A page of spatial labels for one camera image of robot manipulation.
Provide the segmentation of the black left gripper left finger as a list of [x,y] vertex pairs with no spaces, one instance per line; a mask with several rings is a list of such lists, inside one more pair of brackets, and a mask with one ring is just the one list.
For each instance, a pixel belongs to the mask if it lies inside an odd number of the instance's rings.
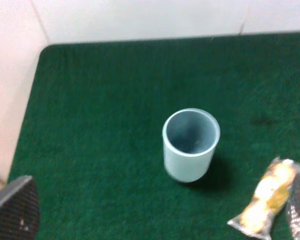
[[40,226],[35,179],[24,175],[0,189],[0,240],[34,240]]

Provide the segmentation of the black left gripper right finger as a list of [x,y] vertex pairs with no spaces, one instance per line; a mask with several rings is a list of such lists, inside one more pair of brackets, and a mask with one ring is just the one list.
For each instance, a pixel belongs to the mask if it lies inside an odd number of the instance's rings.
[[285,208],[286,220],[294,240],[300,240],[300,173],[294,177]]

